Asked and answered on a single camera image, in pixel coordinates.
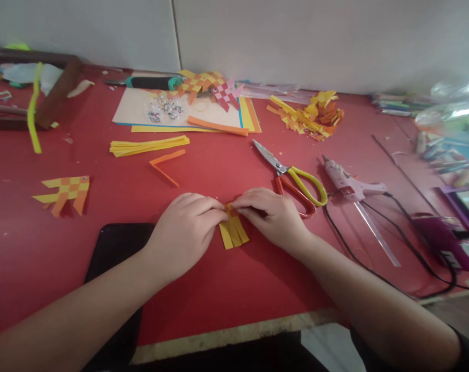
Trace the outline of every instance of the brown wooden frame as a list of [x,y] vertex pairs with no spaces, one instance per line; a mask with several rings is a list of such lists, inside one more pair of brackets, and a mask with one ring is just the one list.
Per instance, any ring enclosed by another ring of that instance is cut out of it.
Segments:
[[[57,109],[64,102],[70,91],[76,87],[82,63],[78,57],[70,54],[21,51],[0,48],[0,63],[43,62],[62,68],[63,72],[49,95],[45,97],[35,114],[38,129],[50,129],[50,124],[57,114]],[[28,110],[0,105],[0,112],[20,115],[19,118],[0,118],[0,130],[28,130]]]

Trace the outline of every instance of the black sleeve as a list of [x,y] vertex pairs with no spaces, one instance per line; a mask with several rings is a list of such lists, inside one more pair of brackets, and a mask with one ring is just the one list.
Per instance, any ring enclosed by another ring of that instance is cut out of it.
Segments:
[[[469,339],[460,334],[452,327],[460,341],[461,355],[457,365],[452,372],[469,372]],[[358,333],[351,328],[350,333],[352,336],[353,345],[357,349],[362,361],[364,362],[367,372],[397,372],[398,370],[391,367],[389,364],[380,359],[361,339]]]

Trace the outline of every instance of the yellow scissors handle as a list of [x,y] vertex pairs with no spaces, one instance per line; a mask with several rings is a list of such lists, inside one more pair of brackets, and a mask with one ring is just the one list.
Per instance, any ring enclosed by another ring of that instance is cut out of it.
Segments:
[[[295,183],[298,185],[300,190],[302,190],[303,194],[317,207],[323,207],[327,204],[326,190],[317,178],[315,178],[313,175],[307,172],[304,172],[303,170],[295,168],[294,166],[290,167],[287,173],[291,176],[291,178],[293,178],[293,181],[295,181]],[[309,193],[309,191],[307,190],[307,187],[305,187],[305,185],[303,184],[303,182],[301,181],[298,175],[307,178],[317,187],[319,194],[321,194],[321,201],[318,201],[312,196],[312,194]]]

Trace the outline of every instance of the hand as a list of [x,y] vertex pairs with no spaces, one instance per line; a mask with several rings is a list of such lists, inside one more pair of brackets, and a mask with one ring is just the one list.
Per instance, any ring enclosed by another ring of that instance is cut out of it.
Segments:
[[216,225],[227,221],[224,206],[200,194],[178,196],[161,216],[143,249],[154,267],[172,282],[204,255]]
[[[245,216],[273,244],[296,258],[315,236],[307,230],[288,196],[278,195],[266,188],[245,192],[232,203],[238,213]],[[267,213],[262,217],[252,208]]]

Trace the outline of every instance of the purple device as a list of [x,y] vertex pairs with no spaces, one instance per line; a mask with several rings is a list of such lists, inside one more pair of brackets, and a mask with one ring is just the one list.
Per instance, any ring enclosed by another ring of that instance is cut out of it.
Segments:
[[422,215],[414,223],[436,253],[437,260],[446,265],[442,254],[455,269],[469,271],[469,231],[455,217]]

